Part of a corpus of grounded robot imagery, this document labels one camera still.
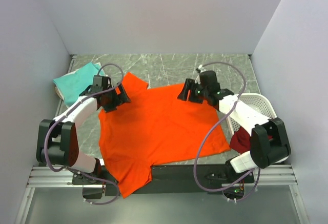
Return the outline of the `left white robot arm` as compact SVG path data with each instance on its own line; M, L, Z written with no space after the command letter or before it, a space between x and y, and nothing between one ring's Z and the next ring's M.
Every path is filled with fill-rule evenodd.
M95 75L93 83L63 114L40 122L36 160L49 167L60 166L55 172L66 167L83 172L91 184L100 182L103 176L100 160L79 150L77 128L98 109L108 113L130 102L122 82L113 86L109 77Z

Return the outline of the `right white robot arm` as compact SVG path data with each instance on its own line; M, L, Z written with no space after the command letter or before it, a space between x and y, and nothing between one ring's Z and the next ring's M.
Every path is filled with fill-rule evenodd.
M244 171L264 169L286 160L291 154L284 122L259 113L231 90L222 89L214 71L203 71L196 80L187 78L178 99L198 104L207 101L236 121L250 136L250 149L228 162L225 177L230 182L239 181Z

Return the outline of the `orange t-shirt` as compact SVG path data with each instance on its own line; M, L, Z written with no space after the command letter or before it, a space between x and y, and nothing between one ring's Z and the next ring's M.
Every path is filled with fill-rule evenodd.
M153 165L226 152L230 146L218 115L206 103L179 100L183 85L148 88L128 73L122 82L130 103L101 111L99 147L107 170L128 197L152 180Z

